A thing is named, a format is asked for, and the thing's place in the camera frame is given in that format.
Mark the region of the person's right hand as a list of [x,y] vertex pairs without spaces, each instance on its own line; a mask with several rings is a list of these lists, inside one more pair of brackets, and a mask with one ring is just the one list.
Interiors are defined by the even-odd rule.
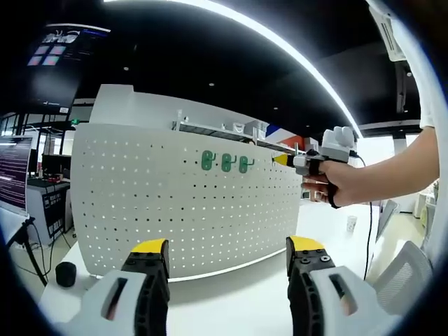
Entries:
[[318,176],[307,176],[302,187],[314,191],[317,200],[340,208],[352,204],[368,202],[366,189],[362,182],[362,170],[333,161],[319,165]]

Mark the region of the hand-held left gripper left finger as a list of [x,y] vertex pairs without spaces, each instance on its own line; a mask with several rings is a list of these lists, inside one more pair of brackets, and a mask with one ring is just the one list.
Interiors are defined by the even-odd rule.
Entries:
[[120,269],[82,299],[82,326],[93,335],[166,335],[170,300],[169,242],[137,244]]

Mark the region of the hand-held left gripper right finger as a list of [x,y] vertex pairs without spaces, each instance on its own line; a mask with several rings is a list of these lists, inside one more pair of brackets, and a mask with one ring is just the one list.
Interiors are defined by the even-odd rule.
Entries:
[[313,239],[286,238],[286,270],[294,335],[368,335],[385,318],[375,290]]

